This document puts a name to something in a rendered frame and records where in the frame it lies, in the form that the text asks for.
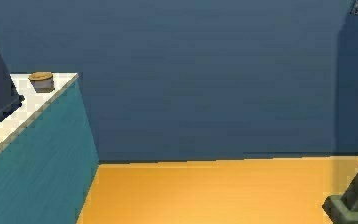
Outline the grey jar with wooden lid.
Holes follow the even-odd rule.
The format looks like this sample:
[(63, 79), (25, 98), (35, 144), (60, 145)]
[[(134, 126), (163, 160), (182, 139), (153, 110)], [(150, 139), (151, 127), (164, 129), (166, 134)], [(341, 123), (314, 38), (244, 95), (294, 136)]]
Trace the grey jar with wooden lid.
[(52, 72), (34, 72), (28, 79), (36, 92), (46, 93), (54, 90)]

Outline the dark green-grey stand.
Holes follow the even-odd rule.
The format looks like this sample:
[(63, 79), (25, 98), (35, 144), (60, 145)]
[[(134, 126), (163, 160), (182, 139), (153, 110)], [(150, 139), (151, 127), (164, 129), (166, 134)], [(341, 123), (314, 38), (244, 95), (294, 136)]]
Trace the dark green-grey stand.
[(322, 209), (333, 224), (358, 224), (358, 172), (344, 194), (328, 196)]

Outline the teal cabinet with white top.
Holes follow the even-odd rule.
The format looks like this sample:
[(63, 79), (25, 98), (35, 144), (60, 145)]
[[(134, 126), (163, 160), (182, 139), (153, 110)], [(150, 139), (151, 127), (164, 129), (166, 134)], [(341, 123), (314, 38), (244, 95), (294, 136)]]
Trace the teal cabinet with white top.
[(37, 93), (12, 76), (23, 106), (0, 124), (0, 224), (76, 224), (98, 155), (76, 73), (56, 73)]

